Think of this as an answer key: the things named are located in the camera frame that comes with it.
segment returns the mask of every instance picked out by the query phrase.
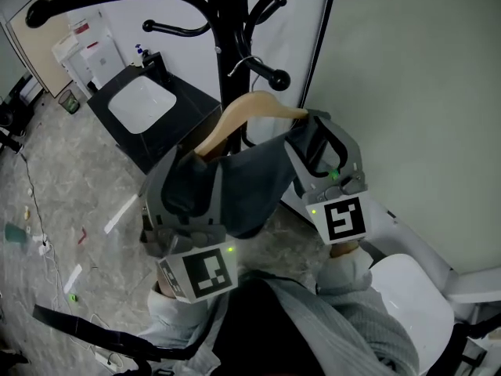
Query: gray sweater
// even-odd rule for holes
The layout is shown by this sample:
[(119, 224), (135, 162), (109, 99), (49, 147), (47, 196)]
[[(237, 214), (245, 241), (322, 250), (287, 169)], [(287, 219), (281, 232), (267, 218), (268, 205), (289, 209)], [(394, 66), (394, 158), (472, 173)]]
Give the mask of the gray sweater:
[[(266, 280), (280, 305), (315, 354), (325, 375), (384, 376), (417, 374), (417, 352), (404, 328), (387, 314), (370, 285), (372, 258), (361, 248), (328, 259), (317, 276), (314, 295), (287, 280)], [(227, 296), (219, 304), (207, 339), (187, 361), (164, 361), (153, 369), (171, 369), (176, 376), (209, 375), (220, 365), (212, 352), (224, 320)], [(196, 341), (208, 317), (208, 303), (186, 304), (153, 287), (148, 306), (152, 326), (141, 334), (155, 345), (184, 348)]]

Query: gray floor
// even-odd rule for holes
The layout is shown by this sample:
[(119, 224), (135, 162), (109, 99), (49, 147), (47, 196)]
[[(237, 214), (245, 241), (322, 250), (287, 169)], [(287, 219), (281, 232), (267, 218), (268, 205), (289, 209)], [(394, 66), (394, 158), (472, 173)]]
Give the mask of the gray floor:
[[(71, 311), (87, 320), (95, 313), (115, 330), (137, 333), (150, 321), (146, 296), (156, 277), (153, 260), (138, 242), (139, 204), (108, 235), (103, 229), (137, 193), (144, 176), (115, 147), (88, 106), (69, 115), (50, 96), (43, 101), (27, 130), (24, 154), (63, 285), (77, 264), (83, 268), (72, 289), (78, 302), (70, 302)], [(5, 313), (0, 336), (31, 361), (13, 374), (109, 374), (92, 351), (30, 316), (35, 303), (51, 307), (57, 302), (53, 301), (56, 273), (49, 260), (46, 272), (38, 244), (21, 246), (3, 239), (6, 222), (30, 226), (34, 235), (41, 233), (29, 187), (21, 157), (5, 149), (0, 155), (0, 305)], [(23, 219), (25, 206), (31, 210), (28, 221)], [(82, 227), (87, 238), (77, 245)], [(293, 277), (309, 287), (312, 269), (327, 256), (317, 234), (283, 208), (257, 237), (240, 242), (238, 251), (246, 267)], [(63, 300), (59, 295), (56, 308), (68, 313)], [(93, 322), (99, 324), (95, 317)]]

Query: sleeve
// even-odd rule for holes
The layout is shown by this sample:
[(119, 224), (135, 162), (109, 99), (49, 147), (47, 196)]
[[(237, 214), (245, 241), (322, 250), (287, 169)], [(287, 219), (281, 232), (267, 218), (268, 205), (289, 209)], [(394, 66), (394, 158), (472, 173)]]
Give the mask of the sleeve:
[(372, 262), (361, 248), (327, 260), (317, 276), (319, 297), (350, 322), (381, 363), (397, 374), (417, 374), (419, 358), (413, 342), (371, 287)]
[(187, 304), (160, 293), (156, 283), (148, 296), (152, 325), (139, 334), (154, 345), (182, 349), (207, 318), (207, 302)]

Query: sink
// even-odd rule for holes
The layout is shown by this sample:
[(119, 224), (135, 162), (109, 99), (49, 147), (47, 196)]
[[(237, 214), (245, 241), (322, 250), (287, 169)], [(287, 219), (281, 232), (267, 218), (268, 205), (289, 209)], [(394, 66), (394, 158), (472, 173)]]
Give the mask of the sink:
[(176, 100), (167, 89), (141, 76), (117, 93), (108, 108), (131, 134), (140, 134), (167, 113)]

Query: white paper strip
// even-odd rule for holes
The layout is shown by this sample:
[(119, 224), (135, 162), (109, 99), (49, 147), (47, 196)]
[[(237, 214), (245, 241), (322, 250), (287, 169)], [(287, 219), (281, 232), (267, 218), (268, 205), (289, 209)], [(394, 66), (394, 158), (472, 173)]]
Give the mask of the white paper strip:
[(118, 213), (106, 224), (104, 227), (104, 232), (106, 234), (110, 233), (110, 231), (117, 225), (118, 220), (120, 220), (120, 217), (129, 209), (134, 201), (138, 198), (137, 194), (132, 195), (131, 199), (128, 200), (128, 202), (122, 206), (122, 208), (118, 211)]
[(73, 283), (75, 282), (75, 280), (77, 279), (77, 277), (80, 273), (81, 273), (81, 266), (76, 265), (76, 267), (74, 268), (74, 270), (70, 276), (70, 279), (68, 280), (68, 282), (64, 286), (64, 289), (63, 289), (64, 294), (67, 294), (70, 291), (70, 289), (73, 287)]

